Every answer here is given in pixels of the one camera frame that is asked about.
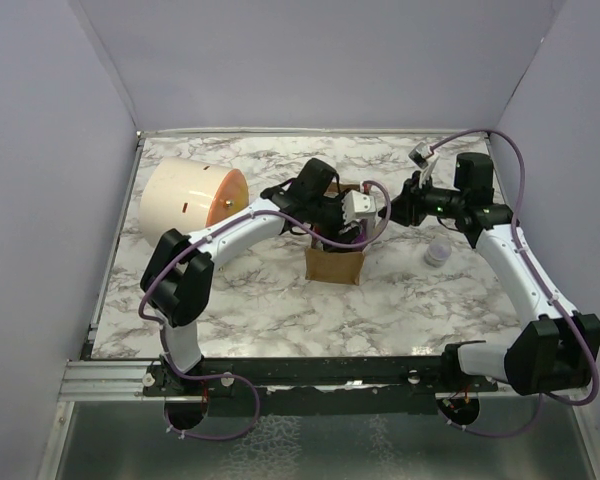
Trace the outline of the beige round box orange lid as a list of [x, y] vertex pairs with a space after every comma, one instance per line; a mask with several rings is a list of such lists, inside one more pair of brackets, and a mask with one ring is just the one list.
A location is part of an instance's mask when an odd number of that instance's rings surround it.
[[140, 198], [139, 230], [151, 254], [165, 232], [182, 234], [212, 226], [249, 205], [241, 170], [199, 160], [165, 157]]

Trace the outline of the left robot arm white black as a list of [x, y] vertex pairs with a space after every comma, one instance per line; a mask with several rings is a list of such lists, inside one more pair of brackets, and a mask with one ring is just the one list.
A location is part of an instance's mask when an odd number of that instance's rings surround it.
[[197, 318], [209, 302], [215, 272], [250, 247], [304, 227], [323, 246], [358, 249], [374, 228], [376, 204], [366, 188], [345, 187], [336, 170], [310, 159], [300, 173], [269, 187], [246, 208], [219, 223], [159, 239], [142, 276], [143, 319], [160, 326], [163, 354], [171, 365], [166, 382], [186, 395], [200, 385], [203, 358]]

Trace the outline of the purple can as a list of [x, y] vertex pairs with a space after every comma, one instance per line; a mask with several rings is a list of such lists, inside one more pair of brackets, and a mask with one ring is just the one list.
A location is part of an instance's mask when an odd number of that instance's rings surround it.
[[367, 247], [372, 234], [373, 231], [369, 230], [368, 228], [361, 229], [360, 234], [354, 239], [353, 242], [355, 245], [355, 250], [363, 251]]

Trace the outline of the jute canvas tote bag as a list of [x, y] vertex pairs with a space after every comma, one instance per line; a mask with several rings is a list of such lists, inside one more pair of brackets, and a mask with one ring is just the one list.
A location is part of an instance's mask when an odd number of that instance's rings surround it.
[[[350, 190], [360, 191], [370, 195], [370, 190], [378, 188], [385, 199], [388, 193], [384, 187], [378, 183], [361, 182], [360, 184], [344, 184], [344, 187]], [[376, 221], [357, 221], [363, 229], [368, 228], [373, 231], [367, 247], [363, 251], [350, 250], [320, 250], [311, 247], [305, 250], [306, 276], [310, 281], [319, 281], [325, 283], [341, 285], [358, 285], [360, 283], [360, 273], [365, 260], [365, 251], [370, 247], [373, 238], [379, 237], [386, 228], [387, 223], [384, 220]]]

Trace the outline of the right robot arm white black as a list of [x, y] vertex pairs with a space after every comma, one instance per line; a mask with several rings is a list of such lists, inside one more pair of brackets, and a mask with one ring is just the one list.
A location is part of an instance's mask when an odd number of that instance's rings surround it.
[[495, 203], [493, 182], [488, 155], [461, 153], [453, 188], [438, 188], [416, 171], [379, 212], [405, 227], [418, 226], [429, 216], [453, 220], [487, 261], [521, 322], [522, 331], [510, 345], [482, 340], [447, 345], [439, 367], [441, 383], [461, 391], [477, 376], [490, 377], [520, 395], [586, 387], [600, 347], [600, 320], [562, 298], [524, 241], [512, 210]]

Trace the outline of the black front mounting rail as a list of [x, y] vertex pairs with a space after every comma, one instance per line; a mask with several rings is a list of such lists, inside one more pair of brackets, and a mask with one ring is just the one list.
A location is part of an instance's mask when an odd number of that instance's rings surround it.
[[437, 399], [494, 392], [494, 382], [455, 382], [440, 356], [206, 358], [187, 378], [160, 360], [146, 370], [144, 396], [169, 406], [203, 404], [212, 416], [433, 414]]

